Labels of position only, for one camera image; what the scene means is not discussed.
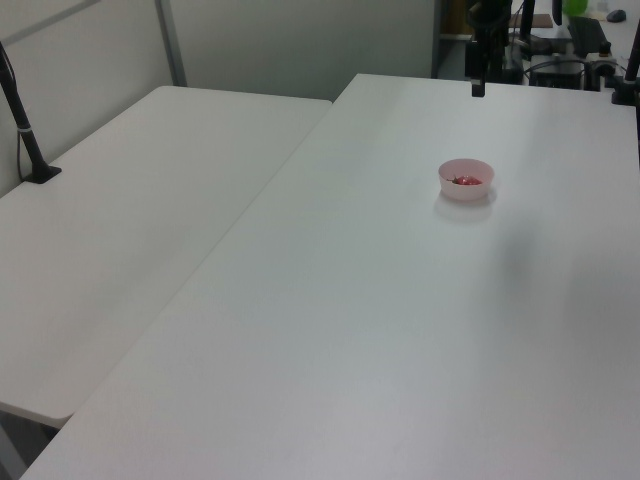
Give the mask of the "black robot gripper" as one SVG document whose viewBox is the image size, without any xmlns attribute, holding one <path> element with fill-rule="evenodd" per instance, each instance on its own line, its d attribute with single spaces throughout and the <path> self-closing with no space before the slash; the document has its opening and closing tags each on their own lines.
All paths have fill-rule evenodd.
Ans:
<svg viewBox="0 0 640 480">
<path fill-rule="evenodd" d="M 502 30 L 476 30 L 465 45 L 465 76 L 471 80 L 472 97 L 484 98 L 485 81 L 497 80 L 502 69 Z"/>
</svg>

